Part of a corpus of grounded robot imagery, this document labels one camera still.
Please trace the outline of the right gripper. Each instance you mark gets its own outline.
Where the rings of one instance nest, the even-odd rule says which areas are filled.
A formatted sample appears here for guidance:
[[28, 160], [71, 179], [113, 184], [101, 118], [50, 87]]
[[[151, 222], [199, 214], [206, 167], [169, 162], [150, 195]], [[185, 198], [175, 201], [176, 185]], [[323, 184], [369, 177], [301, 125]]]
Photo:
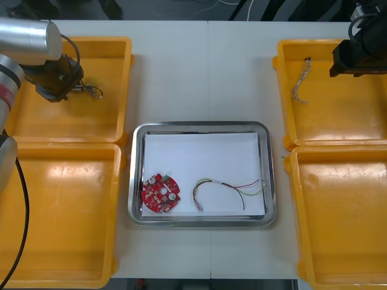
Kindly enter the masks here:
[[340, 74], [362, 75], [386, 74], [386, 42], [360, 42], [343, 40], [333, 50], [330, 77]]

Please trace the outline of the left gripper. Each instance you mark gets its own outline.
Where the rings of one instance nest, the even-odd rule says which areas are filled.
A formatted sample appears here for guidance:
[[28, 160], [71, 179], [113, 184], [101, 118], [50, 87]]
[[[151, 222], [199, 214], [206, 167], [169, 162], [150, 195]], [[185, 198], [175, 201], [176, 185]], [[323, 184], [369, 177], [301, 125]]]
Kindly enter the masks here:
[[36, 92], [49, 102], [60, 102], [67, 99], [67, 94], [80, 84], [83, 77], [81, 65], [68, 56], [48, 60], [36, 68]]

